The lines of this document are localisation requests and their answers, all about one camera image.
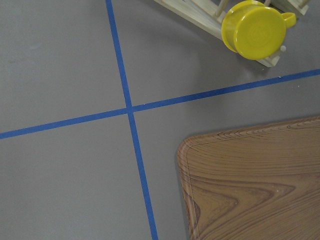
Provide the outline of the wooden cutting board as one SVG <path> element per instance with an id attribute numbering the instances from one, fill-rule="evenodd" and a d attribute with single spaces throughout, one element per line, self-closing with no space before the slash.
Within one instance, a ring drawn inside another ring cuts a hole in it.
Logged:
<path id="1" fill-rule="evenodd" d="M 317 240 L 320 118 L 186 138 L 177 150 L 192 240 Z"/>

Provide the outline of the yellow mug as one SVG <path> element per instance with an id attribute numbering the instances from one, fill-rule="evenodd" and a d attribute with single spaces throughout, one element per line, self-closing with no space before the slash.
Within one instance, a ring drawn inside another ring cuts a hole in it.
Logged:
<path id="1" fill-rule="evenodd" d="M 293 12 L 280 13 L 256 0 L 234 5 L 221 24 L 225 46 L 248 60 L 262 60 L 277 52 L 287 29 L 297 22 Z"/>

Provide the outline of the wooden mug rack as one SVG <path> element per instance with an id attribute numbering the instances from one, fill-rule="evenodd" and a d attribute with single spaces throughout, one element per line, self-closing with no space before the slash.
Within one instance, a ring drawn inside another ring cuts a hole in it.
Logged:
<path id="1" fill-rule="evenodd" d="M 212 0 L 158 1 L 158 4 L 161 6 L 220 40 L 222 40 L 221 28 L 223 19 L 227 12 L 233 7 L 226 10 L 228 3 L 227 0 L 221 0 L 219 4 L 215 4 Z M 266 0 L 261 3 L 279 11 L 281 14 L 294 13 L 296 15 L 296 20 L 299 17 L 304 16 L 309 9 L 308 1 L 306 0 Z M 278 63 L 280 55 L 285 51 L 286 47 L 282 43 L 280 49 L 274 54 L 256 61 L 266 67 L 274 67 Z"/>

